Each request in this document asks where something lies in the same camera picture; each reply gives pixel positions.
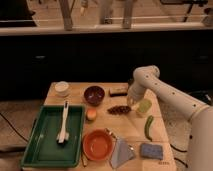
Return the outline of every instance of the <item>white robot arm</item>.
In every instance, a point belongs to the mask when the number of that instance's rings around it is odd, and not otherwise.
[[[143,98],[146,89],[177,109],[192,124],[186,171],[213,171],[213,107],[160,81],[156,66],[136,68],[127,103]]]

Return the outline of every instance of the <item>white cup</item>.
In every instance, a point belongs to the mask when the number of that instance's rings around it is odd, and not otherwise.
[[[55,84],[55,91],[58,96],[66,97],[69,95],[69,84],[66,81],[60,81]]]

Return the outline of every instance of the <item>orange plate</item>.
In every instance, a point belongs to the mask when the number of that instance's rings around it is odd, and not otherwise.
[[[113,150],[112,138],[105,130],[94,130],[84,136],[83,150],[90,160],[106,160]]]

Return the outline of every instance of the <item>power cable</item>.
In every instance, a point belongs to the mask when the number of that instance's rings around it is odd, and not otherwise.
[[[8,125],[13,129],[13,131],[15,131],[15,133],[20,136],[24,141],[28,142],[28,140],[22,136],[17,129],[10,123],[10,121],[0,112],[1,117],[8,123]]]

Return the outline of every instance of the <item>sponge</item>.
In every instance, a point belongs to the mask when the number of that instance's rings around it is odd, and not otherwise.
[[[163,160],[163,148],[161,145],[142,143],[140,146],[140,156]]]

